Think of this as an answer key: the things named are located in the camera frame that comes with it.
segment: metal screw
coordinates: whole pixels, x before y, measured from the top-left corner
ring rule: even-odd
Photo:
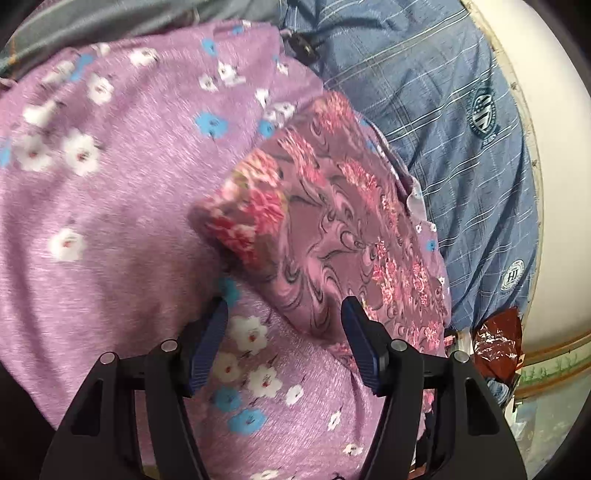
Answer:
[[[390,347],[392,347],[392,350],[396,350],[397,352],[404,352],[408,348],[408,345],[404,340],[397,338],[396,340],[392,340]]]
[[[461,350],[453,352],[453,357],[461,364],[465,364],[470,359],[470,355],[468,355],[466,352],[462,352]]]
[[[165,342],[162,342],[162,345],[160,345],[160,348],[164,351],[164,352],[174,352],[178,347],[178,343],[176,342],[176,340],[166,340]]]
[[[106,352],[100,356],[100,363],[103,365],[109,365],[113,360],[115,360],[115,354],[113,352]]]

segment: white flower print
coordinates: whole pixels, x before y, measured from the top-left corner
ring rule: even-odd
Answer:
[[[53,100],[48,100],[43,105],[27,105],[22,111],[22,117],[28,124],[45,128],[56,111],[56,106]]]
[[[80,133],[76,128],[64,138],[62,149],[66,155],[66,163],[81,177],[99,169],[100,151],[90,135]]]
[[[340,423],[340,410],[339,411],[335,411],[330,416],[330,420],[329,420],[329,432],[332,432],[339,423]]]
[[[285,394],[285,404],[288,406],[295,405],[297,401],[304,395],[304,389],[301,385],[294,385]]]
[[[213,83],[213,79],[207,73],[199,77],[199,86],[208,92],[217,92],[216,84]]]
[[[290,71],[288,70],[287,65],[285,63],[277,62],[277,70],[279,70],[279,73],[282,73],[286,76],[290,74]]]
[[[343,450],[343,453],[346,453],[349,456],[356,457],[356,456],[361,455],[363,453],[363,447],[355,445],[354,443],[350,443],[345,447],[345,449]]]
[[[241,352],[256,355],[267,346],[267,327],[259,317],[232,317],[230,338],[236,341]]]
[[[108,43],[95,43],[91,47],[99,57],[106,57],[111,51]]]
[[[257,88],[255,98],[259,101],[261,107],[265,108],[267,106],[267,100],[269,99],[269,90],[266,88]]]
[[[265,470],[261,473],[251,475],[251,480],[272,480],[279,476],[279,470]]]
[[[103,105],[111,101],[113,86],[104,77],[93,73],[88,80],[88,98],[97,105]]]
[[[76,66],[70,60],[63,60],[53,70],[41,79],[42,85],[55,85],[65,81],[74,71]]]
[[[230,383],[236,380],[241,374],[236,355],[218,352],[213,361],[212,372],[221,382]]]
[[[40,135],[22,137],[14,146],[14,154],[25,171],[45,171],[53,162]]]
[[[236,73],[236,69],[228,63],[219,61],[217,63],[217,73],[220,76],[222,82],[229,87],[245,83],[246,79]]]
[[[277,122],[277,112],[274,110],[263,113],[262,117],[271,123]]]
[[[129,54],[129,59],[135,67],[145,67],[158,60],[158,52],[153,48],[135,48]]]
[[[273,105],[273,108],[277,110],[279,113],[283,113],[283,117],[285,118],[285,120],[289,120],[296,112],[296,106],[288,102],[275,103]]]
[[[236,76],[236,70],[234,67],[232,67],[232,65],[229,63],[224,63],[221,61],[217,63],[217,73],[223,82]]]
[[[256,370],[248,372],[247,389],[255,397],[275,398],[277,391],[283,386],[277,378],[277,372],[273,367],[259,365]]]
[[[49,251],[59,262],[75,262],[86,248],[84,237],[70,228],[62,228],[49,240]]]

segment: brown plastic bag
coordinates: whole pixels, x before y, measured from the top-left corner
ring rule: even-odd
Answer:
[[[482,376],[510,386],[522,355],[521,338],[517,307],[486,320],[473,335],[474,363]]]

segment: purple floral fabric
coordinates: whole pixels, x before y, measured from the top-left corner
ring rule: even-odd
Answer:
[[[363,135],[348,101],[327,93],[240,162],[205,204],[206,225],[294,327],[356,371],[340,304],[421,352],[443,355],[445,277],[425,257],[401,178]]]

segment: black clamp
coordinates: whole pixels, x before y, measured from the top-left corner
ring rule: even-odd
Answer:
[[[360,479],[406,480],[423,389],[435,389],[435,427],[421,477],[433,480],[525,480],[517,444],[469,357],[422,355],[370,321],[355,297],[341,318],[363,383],[386,396]],[[198,322],[147,355],[100,356],[74,397],[48,450],[40,480],[146,480],[135,421],[135,390],[145,390],[148,424],[162,480],[209,480],[184,407],[205,385],[228,322],[214,299]],[[494,452],[502,462],[484,468]]]

